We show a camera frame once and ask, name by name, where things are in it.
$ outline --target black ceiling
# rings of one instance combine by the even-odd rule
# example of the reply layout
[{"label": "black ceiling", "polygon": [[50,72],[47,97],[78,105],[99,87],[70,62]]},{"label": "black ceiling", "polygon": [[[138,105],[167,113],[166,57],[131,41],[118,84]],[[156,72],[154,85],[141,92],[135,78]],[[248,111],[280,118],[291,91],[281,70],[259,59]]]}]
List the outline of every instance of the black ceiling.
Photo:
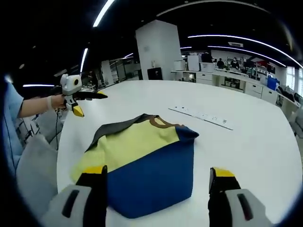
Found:
[{"label": "black ceiling", "polygon": [[58,83],[55,73],[80,65],[84,48],[89,48],[84,70],[103,60],[134,53],[138,57],[135,31],[154,19],[178,26],[181,46],[205,50],[208,45],[244,44],[244,49],[267,55],[286,65],[296,65],[268,47],[222,37],[188,38],[190,35],[237,35],[260,40],[302,61],[303,37],[297,25],[300,6],[294,0],[277,4],[273,0],[242,1],[247,5],[216,1],[183,7],[156,17],[184,0],[116,0],[97,28],[92,25],[106,0],[49,0],[13,2],[3,17],[2,71],[17,85]]}]

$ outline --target person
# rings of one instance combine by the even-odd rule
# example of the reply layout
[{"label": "person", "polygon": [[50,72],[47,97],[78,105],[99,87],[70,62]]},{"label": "person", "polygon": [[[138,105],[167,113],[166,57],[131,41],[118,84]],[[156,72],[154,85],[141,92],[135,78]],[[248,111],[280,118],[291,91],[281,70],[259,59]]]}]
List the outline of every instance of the person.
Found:
[{"label": "person", "polygon": [[240,68],[240,65],[239,65],[239,63],[238,63],[238,61],[237,61],[236,58],[233,58],[231,65],[232,65],[232,68],[235,68],[235,69],[239,69]]},{"label": "person", "polygon": [[16,133],[15,120],[17,118],[41,114],[49,109],[64,107],[64,97],[63,95],[56,95],[46,98],[24,100],[10,82],[6,81],[5,83],[7,89],[5,92],[2,118],[4,155],[11,174],[15,176],[18,161],[23,151]]},{"label": "person", "polygon": [[220,58],[217,62],[217,66],[219,69],[224,69],[224,62],[222,61],[222,58]]},{"label": "person", "polygon": [[93,85],[95,85],[95,89],[97,90],[98,89],[98,79],[97,79],[97,76],[95,74],[95,72],[93,71],[90,71],[90,79],[91,79],[91,82]]}]

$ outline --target white counter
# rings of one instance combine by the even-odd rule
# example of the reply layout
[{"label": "white counter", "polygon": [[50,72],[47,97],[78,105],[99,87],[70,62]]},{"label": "white counter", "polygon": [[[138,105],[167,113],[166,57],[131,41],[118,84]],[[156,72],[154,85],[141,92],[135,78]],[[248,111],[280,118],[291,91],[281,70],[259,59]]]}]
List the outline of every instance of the white counter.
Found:
[{"label": "white counter", "polygon": [[[238,79],[238,80],[241,80],[243,82],[248,82],[248,83],[251,83],[253,85],[257,85],[257,86],[260,86],[260,87],[266,87],[266,85],[262,84],[260,81],[257,81],[255,79],[251,79],[248,77],[247,74],[244,74],[244,73],[240,73],[240,72],[233,72],[233,71],[230,71],[230,72],[227,72],[226,70],[220,70],[220,69],[215,69],[214,72],[201,72],[201,71],[172,71],[172,73],[200,73],[200,74],[205,74],[205,75],[213,75],[213,76],[219,76],[219,77],[228,77],[228,78],[233,78],[233,79]],[[283,97],[288,103],[294,105],[294,108],[300,108],[300,104],[298,102],[293,102],[291,101],[289,98],[287,98],[286,96],[276,92],[276,94],[278,96],[281,96]]]}]

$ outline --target laboratory room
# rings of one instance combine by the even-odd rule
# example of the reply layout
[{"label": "laboratory room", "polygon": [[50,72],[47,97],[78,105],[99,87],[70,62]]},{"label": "laboratory room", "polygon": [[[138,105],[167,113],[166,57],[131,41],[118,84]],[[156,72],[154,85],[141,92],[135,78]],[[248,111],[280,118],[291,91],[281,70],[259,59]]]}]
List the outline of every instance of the laboratory room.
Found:
[{"label": "laboratory room", "polygon": [[19,21],[6,21],[2,50],[4,219],[303,226],[301,9],[294,0],[4,9]]}]

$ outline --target white cabinet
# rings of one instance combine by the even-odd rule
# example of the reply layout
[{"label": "white cabinet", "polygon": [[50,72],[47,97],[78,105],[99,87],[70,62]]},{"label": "white cabinet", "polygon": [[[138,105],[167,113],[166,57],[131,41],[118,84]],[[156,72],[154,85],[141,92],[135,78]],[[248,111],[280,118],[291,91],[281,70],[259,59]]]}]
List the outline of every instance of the white cabinet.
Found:
[{"label": "white cabinet", "polygon": [[212,74],[196,73],[196,82],[198,84],[214,85]]},{"label": "white cabinet", "polygon": [[247,95],[254,96],[254,97],[256,97],[256,98],[261,98],[261,94],[255,92],[255,91],[245,90],[245,93],[246,93]]},{"label": "white cabinet", "polygon": [[206,79],[197,79],[196,83],[198,83],[198,84],[213,85],[213,81],[212,80],[206,80]]},{"label": "white cabinet", "polygon": [[254,92],[257,92],[259,94],[262,94],[262,89],[263,89],[262,86],[258,86],[258,85],[246,82],[245,90],[250,90],[250,91],[254,91]]},{"label": "white cabinet", "polygon": [[196,73],[196,79],[213,80],[212,74]]},{"label": "white cabinet", "polygon": [[263,88],[261,99],[275,105],[277,97],[278,97],[278,93],[276,91],[269,89],[267,87]]},{"label": "white cabinet", "polygon": [[261,98],[262,96],[262,86],[258,86],[249,82],[246,82],[245,93],[256,98]]}]

